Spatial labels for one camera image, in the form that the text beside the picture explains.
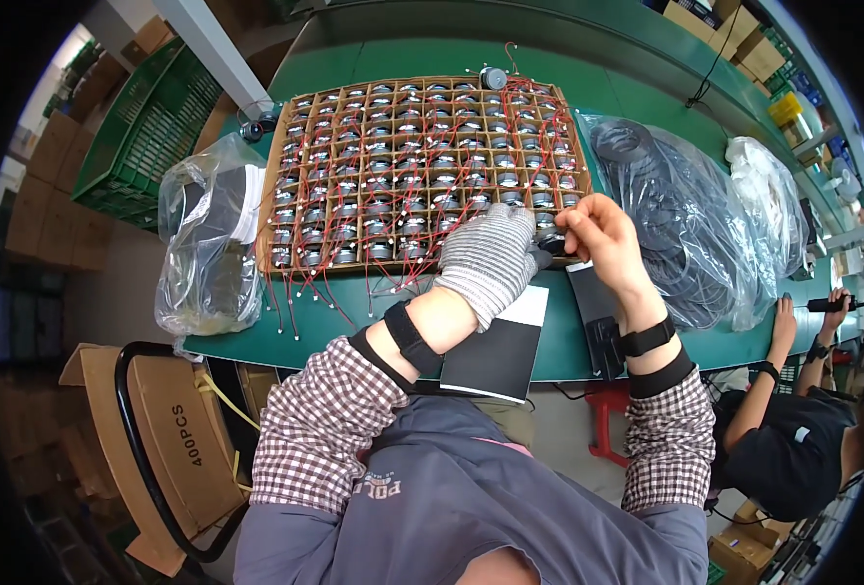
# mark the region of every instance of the gray striped glove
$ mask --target gray striped glove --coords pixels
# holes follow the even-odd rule
[[[433,286],[449,288],[468,302],[478,316],[478,333],[487,331],[539,269],[536,257],[527,253],[535,232],[530,210],[495,203],[442,244],[441,276]]]

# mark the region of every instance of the black t-shirt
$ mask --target black t-shirt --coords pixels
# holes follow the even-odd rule
[[[842,435],[857,424],[851,409],[817,388],[804,397],[774,394],[761,427],[726,453],[722,437],[744,396],[731,390],[715,404],[712,487],[739,489],[778,521],[821,512],[841,487]]]

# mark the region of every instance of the clear plastic bag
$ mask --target clear plastic bag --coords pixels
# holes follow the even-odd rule
[[[777,298],[777,275],[730,177],[678,136],[623,118],[583,115],[602,184],[633,218],[650,279],[681,327],[730,318],[745,331]]]
[[[783,163],[752,137],[731,138],[725,158],[730,163],[734,193],[751,224],[763,235],[777,279],[795,273],[803,264],[809,237],[796,181]]]
[[[260,318],[254,240],[266,161],[236,133],[162,177],[158,235],[167,244],[156,323],[176,336],[242,331]]]

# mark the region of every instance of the chair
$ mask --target chair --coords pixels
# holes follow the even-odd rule
[[[630,404],[629,386],[626,381],[597,382],[591,385],[593,388],[603,387],[603,390],[592,391],[585,396],[595,413],[595,433],[598,437],[598,445],[589,445],[589,451],[595,457],[602,457],[617,463],[621,467],[627,467],[630,460],[614,453],[611,449],[610,418],[611,412],[624,414]]]

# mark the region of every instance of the worker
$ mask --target worker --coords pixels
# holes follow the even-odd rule
[[[619,300],[622,335],[648,348],[627,358],[621,509],[533,459],[471,400],[412,393],[428,368],[417,347],[441,355],[485,332],[537,271],[532,213],[495,204],[445,240],[407,323],[388,312],[270,392],[236,583],[706,582],[715,421],[698,368],[630,217],[594,194],[556,224]]]
[[[772,518],[800,521],[822,512],[864,469],[864,404],[856,417],[847,403],[819,388],[849,293],[836,288],[829,300],[841,300],[842,309],[825,313],[791,394],[774,393],[796,336],[789,297],[777,300],[770,351],[753,385],[722,392],[715,404],[717,456],[707,507],[722,489],[737,488]]]

